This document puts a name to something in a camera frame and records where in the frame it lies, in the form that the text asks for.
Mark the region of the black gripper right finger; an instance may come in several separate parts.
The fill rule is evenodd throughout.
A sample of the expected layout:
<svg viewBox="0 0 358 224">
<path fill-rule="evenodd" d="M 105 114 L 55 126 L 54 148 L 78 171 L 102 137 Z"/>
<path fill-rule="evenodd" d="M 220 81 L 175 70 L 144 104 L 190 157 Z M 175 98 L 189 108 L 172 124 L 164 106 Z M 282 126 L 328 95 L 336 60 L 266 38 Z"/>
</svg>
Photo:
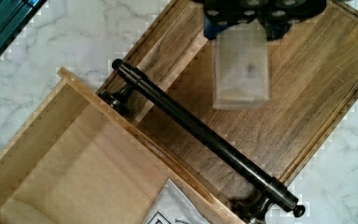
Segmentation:
<svg viewBox="0 0 358 224">
<path fill-rule="evenodd" d="M 295 23 L 321 14 L 327 0 L 268 0 L 258 12 L 267 40 L 282 39 Z"/>
</svg>

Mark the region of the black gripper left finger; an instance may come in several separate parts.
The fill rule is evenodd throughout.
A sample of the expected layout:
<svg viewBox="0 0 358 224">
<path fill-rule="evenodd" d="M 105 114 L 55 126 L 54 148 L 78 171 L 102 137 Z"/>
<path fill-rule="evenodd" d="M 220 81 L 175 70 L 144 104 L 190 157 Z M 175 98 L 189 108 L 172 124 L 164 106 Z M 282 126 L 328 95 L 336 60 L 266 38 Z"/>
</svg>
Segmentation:
<svg viewBox="0 0 358 224">
<path fill-rule="evenodd" d="M 256 19 L 257 11 L 263 7 L 263 0 L 203 0 L 203 34 L 214 40 L 226 29 Z"/>
</svg>

